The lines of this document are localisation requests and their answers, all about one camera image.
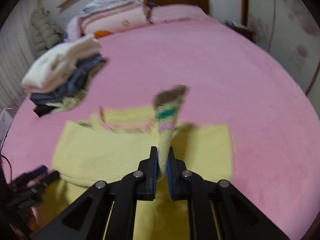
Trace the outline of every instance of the wire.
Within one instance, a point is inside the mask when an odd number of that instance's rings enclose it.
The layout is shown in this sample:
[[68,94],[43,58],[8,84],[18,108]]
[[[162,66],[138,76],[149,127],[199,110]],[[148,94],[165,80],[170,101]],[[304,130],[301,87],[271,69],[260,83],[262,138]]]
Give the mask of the wire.
[[7,135],[8,135],[8,132],[9,132],[10,127],[11,127],[11,125],[9,126],[9,128],[8,128],[8,130],[7,130],[7,133],[5,134],[5,137],[4,137],[3,141],[2,141],[2,145],[1,145],[1,149],[0,149],[0,156],[1,156],[2,158],[4,158],[4,159],[7,161],[7,163],[9,164],[9,167],[10,167],[10,182],[12,182],[12,166],[11,166],[11,163],[9,162],[9,160],[8,160],[8,158],[7,158],[6,156],[4,156],[4,155],[1,154],[2,148],[3,148],[3,145],[4,145],[4,141],[5,141],[5,139],[7,138]]

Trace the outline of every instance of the curtain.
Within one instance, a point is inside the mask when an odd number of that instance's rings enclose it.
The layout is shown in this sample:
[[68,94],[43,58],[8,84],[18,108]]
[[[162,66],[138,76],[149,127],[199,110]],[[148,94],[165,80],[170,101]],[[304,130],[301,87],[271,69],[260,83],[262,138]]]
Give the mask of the curtain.
[[27,93],[20,83],[34,62],[30,16],[39,0],[20,0],[0,30],[0,112],[16,111]]

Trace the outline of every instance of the pink mattress cover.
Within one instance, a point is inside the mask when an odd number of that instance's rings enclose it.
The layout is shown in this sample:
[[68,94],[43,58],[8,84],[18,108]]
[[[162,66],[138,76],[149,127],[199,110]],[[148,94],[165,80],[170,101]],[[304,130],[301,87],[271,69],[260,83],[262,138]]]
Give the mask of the pink mattress cover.
[[87,120],[99,106],[147,105],[159,90],[184,84],[191,90],[180,120],[228,124],[232,183],[292,240],[301,239],[320,210],[320,122],[270,55],[216,20],[141,27],[100,41],[109,62],[77,108],[39,118],[23,102],[3,148],[14,176],[50,167],[66,120]]

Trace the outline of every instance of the metal screw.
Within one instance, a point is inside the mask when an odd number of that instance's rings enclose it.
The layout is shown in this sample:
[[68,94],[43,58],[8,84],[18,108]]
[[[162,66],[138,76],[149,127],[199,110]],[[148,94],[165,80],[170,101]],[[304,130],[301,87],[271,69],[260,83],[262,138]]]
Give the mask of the metal screw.
[[185,170],[185,171],[182,172],[182,176],[183,177],[190,177],[191,175],[192,175],[191,171]]
[[106,183],[102,180],[96,182],[97,188],[104,188],[105,186],[106,186]]
[[143,172],[142,172],[142,171],[135,171],[135,172],[133,173],[133,175],[134,175],[136,178],[140,178],[140,177],[143,176]]
[[230,183],[227,180],[223,179],[223,180],[220,180],[219,185],[221,187],[229,187]]

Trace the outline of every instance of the white folded sweater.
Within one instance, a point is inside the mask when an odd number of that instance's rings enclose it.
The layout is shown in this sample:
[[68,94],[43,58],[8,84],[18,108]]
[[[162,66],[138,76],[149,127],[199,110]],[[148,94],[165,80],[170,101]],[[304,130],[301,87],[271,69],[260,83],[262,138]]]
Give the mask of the white folded sweater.
[[78,60],[98,54],[100,47],[93,35],[56,45],[31,65],[21,85],[28,93],[52,92],[69,79]]

